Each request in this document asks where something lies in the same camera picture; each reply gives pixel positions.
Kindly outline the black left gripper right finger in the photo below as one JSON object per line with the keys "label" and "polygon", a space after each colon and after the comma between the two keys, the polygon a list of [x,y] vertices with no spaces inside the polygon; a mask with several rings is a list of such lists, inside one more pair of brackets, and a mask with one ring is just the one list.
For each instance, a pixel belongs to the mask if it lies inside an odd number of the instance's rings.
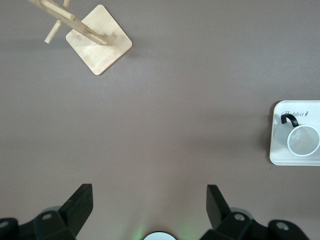
{"label": "black left gripper right finger", "polygon": [[230,208],[217,185],[206,188],[206,212],[211,224],[201,240],[268,240],[268,229],[241,208]]}

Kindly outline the wooden cup rack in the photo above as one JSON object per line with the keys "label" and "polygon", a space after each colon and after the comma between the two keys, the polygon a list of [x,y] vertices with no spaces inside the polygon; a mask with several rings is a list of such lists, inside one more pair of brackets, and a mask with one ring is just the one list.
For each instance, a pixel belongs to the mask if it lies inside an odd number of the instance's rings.
{"label": "wooden cup rack", "polygon": [[56,18],[56,22],[44,42],[50,44],[62,24],[72,28],[66,41],[96,76],[103,74],[111,65],[127,53],[132,41],[101,4],[85,18],[78,19],[69,12],[71,0],[58,4],[55,0],[27,0]]}

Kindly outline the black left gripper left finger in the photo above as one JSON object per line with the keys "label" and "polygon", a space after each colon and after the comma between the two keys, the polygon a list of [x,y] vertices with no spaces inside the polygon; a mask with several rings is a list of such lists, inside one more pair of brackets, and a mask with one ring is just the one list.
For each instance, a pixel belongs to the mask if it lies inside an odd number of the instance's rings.
{"label": "black left gripper left finger", "polygon": [[93,210],[93,187],[82,184],[59,208],[33,220],[36,240],[76,240]]}

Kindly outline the white smiley mug black handle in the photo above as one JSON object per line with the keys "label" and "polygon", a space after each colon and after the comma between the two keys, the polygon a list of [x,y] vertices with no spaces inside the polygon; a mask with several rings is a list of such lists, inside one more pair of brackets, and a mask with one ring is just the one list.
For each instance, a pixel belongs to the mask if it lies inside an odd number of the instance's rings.
{"label": "white smiley mug black handle", "polygon": [[320,147],[320,132],[307,124],[299,124],[295,116],[284,113],[280,116],[281,124],[274,131],[274,140],[298,157],[314,154]]}

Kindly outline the cream plastic tray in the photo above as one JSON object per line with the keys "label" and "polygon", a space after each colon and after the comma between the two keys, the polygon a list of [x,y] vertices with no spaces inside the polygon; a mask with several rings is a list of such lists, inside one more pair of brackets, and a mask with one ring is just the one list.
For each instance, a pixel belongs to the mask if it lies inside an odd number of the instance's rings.
{"label": "cream plastic tray", "polygon": [[281,116],[293,115],[299,125],[311,126],[320,133],[320,100],[284,100],[274,106],[269,158],[278,166],[317,166],[320,167],[320,146],[308,156],[294,154],[287,146],[287,140],[279,143],[275,138],[276,129],[282,124]]}

